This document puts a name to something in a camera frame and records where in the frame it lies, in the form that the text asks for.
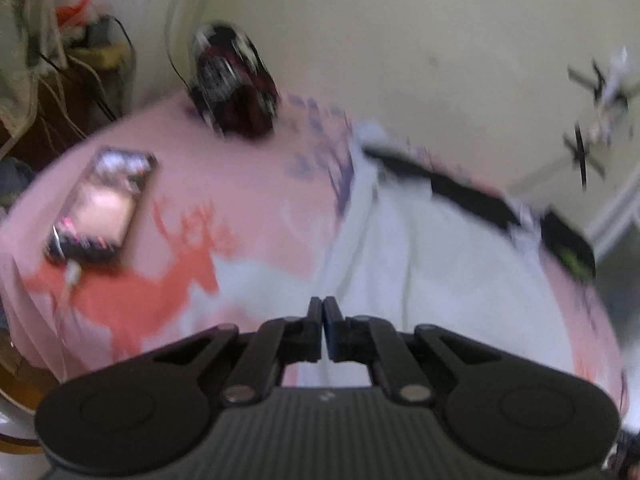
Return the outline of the white cloth garment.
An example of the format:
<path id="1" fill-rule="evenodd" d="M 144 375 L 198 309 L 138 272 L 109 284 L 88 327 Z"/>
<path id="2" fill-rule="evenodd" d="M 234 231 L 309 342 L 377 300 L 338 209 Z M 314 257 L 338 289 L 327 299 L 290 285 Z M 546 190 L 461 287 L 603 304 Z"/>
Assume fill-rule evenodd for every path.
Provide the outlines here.
<path id="1" fill-rule="evenodd" d="M 312 296 L 349 316 L 398 330 L 426 323 L 563 372 L 576 362 L 542 258 L 541 223 L 524 206 L 483 195 L 472 212 L 436 191 L 434 178 L 381 126 L 356 125 L 355 177 L 346 217 L 309 284 L 243 258 L 215 259 L 219 292 L 202 295 L 203 323 L 251 330 L 298 315 Z"/>

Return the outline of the pink floral bed sheet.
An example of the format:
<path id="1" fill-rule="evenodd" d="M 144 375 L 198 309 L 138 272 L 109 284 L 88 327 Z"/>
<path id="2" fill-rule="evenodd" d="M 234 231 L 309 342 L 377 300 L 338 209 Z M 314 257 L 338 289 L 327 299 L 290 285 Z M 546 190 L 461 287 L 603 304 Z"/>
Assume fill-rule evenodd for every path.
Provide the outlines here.
<path id="1" fill-rule="evenodd" d="M 65 380 L 206 330 L 201 296 L 219 292 L 216 258 L 243 258 L 311 283 L 346 217 L 355 128 L 336 107 L 287 96 L 274 133 L 250 143 L 217 136 L 185 96 L 175 96 L 67 152 L 1 223 L 1 304 L 17 351 Z M 483 195 L 501 197 L 390 138 L 435 179 L 438 194 L 467 210 L 479 212 Z M 87 266 L 70 284 L 44 245 L 70 190 L 104 146 L 151 152 L 158 166 L 119 262 Z M 570 335 L 570 374 L 626 408 L 620 347 L 592 281 L 576 280 L 544 242 L 542 258 Z"/>

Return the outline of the smartphone with lit screen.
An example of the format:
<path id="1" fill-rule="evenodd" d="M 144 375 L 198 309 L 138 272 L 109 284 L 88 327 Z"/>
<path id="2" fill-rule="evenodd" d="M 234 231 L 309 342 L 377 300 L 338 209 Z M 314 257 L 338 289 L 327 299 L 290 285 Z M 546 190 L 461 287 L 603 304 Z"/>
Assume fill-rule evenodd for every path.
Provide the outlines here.
<path id="1" fill-rule="evenodd" d="M 48 260 L 59 266 L 114 264 L 156 167 L 150 152 L 99 148 L 51 226 Z"/>

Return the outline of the black and green folded garment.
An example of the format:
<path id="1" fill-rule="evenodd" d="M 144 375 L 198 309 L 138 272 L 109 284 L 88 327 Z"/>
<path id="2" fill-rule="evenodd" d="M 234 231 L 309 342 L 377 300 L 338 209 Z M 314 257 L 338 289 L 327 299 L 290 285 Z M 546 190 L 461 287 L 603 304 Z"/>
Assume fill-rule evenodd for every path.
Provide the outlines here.
<path id="1" fill-rule="evenodd" d="M 591 245 L 555 211 L 548 209 L 540 217 L 544 246 L 576 280 L 588 282 L 596 277 L 596 259 Z"/>

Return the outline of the black red patterned bag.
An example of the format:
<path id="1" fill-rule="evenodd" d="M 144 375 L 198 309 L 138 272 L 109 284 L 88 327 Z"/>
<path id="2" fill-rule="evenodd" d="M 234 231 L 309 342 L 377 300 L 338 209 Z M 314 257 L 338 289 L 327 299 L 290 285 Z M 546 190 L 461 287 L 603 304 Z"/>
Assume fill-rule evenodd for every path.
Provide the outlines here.
<path id="1" fill-rule="evenodd" d="M 221 136 L 250 141 L 270 135 L 280 101 L 253 41 L 227 23 L 200 27 L 193 39 L 191 100 L 203 122 Z"/>

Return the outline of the white power strip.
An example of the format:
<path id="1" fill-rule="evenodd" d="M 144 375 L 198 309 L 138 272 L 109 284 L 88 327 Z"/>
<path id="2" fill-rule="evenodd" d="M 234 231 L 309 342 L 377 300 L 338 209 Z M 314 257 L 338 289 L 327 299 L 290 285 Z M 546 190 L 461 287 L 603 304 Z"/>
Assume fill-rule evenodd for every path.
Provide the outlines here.
<path id="1" fill-rule="evenodd" d="M 619 105 L 605 107 L 605 104 L 612 99 L 615 90 L 623 90 L 623 92 L 625 92 L 623 84 L 629 71 L 629 56 L 626 47 L 623 46 L 618 52 L 611 56 L 610 64 L 608 64 L 608 72 L 603 74 L 608 82 L 604 88 L 603 103 L 594 108 L 593 120 L 588 127 L 589 140 L 591 143 L 610 146 L 615 131 L 628 114 L 629 107 L 625 110 Z"/>

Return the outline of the cluttered wooden side table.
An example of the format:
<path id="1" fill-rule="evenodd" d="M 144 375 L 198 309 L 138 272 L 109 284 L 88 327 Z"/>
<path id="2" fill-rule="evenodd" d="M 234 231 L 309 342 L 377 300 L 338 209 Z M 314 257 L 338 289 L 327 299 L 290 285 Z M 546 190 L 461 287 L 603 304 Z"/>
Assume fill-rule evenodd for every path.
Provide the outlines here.
<path id="1" fill-rule="evenodd" d="M 125 114 L 136 50 L 92 0 L 1 0 L 1 156 L 41 168 Z"/>

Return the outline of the black tape cross on wall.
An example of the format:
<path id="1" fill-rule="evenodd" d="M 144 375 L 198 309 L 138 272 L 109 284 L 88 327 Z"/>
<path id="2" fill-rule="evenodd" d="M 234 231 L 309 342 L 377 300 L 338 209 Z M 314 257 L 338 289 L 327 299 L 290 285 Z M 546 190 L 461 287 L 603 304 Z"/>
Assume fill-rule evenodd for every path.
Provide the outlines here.
<path id="1" fill-rule="evenodd" d="M 582 136 L 582 129 L 578 122 L 574 125 L 574 136 L 571 138 L 567 133 L 563 134 L 564 148 L 567 148 L 572 158 L 572 164 L 580 173 L 580 183 L 582 190 L 587 191 L 588 188 L 588 169 L 591 168 L 601 180 L 606 177 L 604 166 L 593 158 L 590 153 L 589 144 Z"/>

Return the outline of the white window frame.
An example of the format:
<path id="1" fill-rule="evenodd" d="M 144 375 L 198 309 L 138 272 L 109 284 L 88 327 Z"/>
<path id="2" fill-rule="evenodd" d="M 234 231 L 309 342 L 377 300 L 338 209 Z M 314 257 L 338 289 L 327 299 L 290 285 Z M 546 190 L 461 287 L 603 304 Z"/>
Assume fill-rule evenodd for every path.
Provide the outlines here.
<path id="1" fill-rule="evenodd" d="M 601 260 L 632 226 L 639 229 L 639 164 L 623 177 L 610 174 L 590 200 L 584 221 L 586 237 L 596 260 Z"/>

